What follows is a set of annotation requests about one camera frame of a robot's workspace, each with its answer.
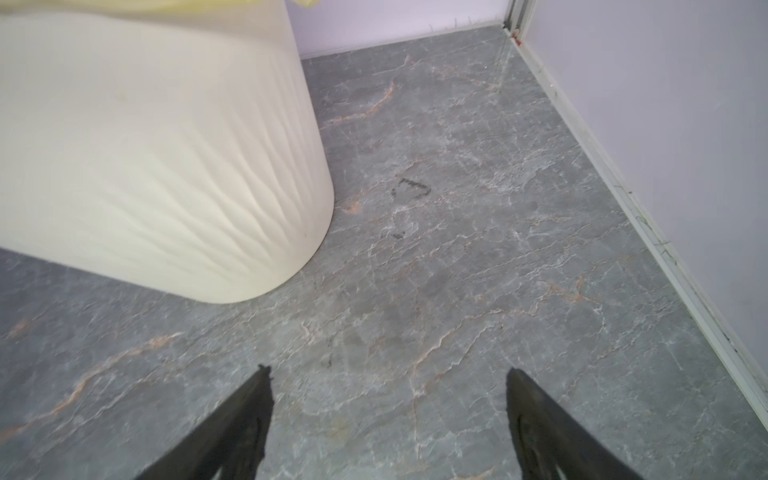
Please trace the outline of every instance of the gray marble tile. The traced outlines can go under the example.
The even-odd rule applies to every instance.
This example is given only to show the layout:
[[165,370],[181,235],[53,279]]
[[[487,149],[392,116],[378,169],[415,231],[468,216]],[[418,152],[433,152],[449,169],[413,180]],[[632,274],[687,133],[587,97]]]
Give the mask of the gray marble tile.
[[768,433],[497,28],[305,63],[319,252],[211,306],[0,253],[0,476],[130,478],[266,363],[259,478],[519,478],[523,368],[651,478],[766,478]]

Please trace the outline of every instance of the lavender wall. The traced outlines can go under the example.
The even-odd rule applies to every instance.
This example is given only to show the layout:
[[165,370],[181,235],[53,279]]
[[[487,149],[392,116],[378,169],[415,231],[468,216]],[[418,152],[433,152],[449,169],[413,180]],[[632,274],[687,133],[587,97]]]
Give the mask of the lavender wall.
[[768,372],[768,2],[538,0],[524,41]]
[[508,0],[320,0],[312,8],[288,1],[302,56],[353,50],[498,22]]

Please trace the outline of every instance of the white baseboard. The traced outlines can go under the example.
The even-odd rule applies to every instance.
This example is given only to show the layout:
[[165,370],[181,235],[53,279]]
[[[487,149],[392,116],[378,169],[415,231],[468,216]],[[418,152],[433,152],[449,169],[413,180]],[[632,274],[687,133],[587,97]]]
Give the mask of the white baseboard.
[[445,35],[446,33],[453,33],[454,31],[465,31],[465,30],[475,30],[476,28],[483,28],[483,27],[498,27],[499,30],[502,29],[502,18],[499,17],[498,19],[494,20],[488,20],[483,22],[477,22],[477,23],[470,23],[467,25],[463,25],[461,27],[455,27],[455,28],[443,28],[440,30],[432,30],[432,31],[426,31],[424,33],[419,33],[416,35],[407,35],[405,37],[398,37],[398,38],[392,38],[389,40],[382,40],[382,41],[376,41],[372,43],[366,43],[364,45],[350,45],[348,47],[341,47],[341,48],[332,48],[330,50],[323,50],[323,51],[315,51],[312,53],[307,54],[301,54],[302,60],[307,60],[309,58],[316,58],[316,57],[322,57],[325,55],[335,55],[337,53],[347,53],[348,51],[355,51],[360,50],[361,48],[370,48],[370,47],[380,47],[381,45],[389,45],[392,43],[400,43],[401,41],[408,41],[408,40],[418,40],[420,38],[428,38],[428,37],[435,37],[437,35]]
[[511,43],[518,49],[520,56],[523,57],[538,83],[544,88],[549,100],[621,205],[621,209],[629,217],[633,227],[640,234],[648,250],[653,254],[674,289],[680,295],[707,341],[717,356],[720,357],[720,361],[723,362],[728,373],[755,410],[763,426],[768,429],[768,392],[766,392],[768,378],[765,373],[733,334],[727,321],[717,311],[706,293],[690,275],[690,271],[677,255],[674,246],[664,239],[665,237],[658,225],[638,203],[616,164],[605,152],[538,57],[528,49],[525,40],[520,45],[517,45],[515,41],[511,41]]

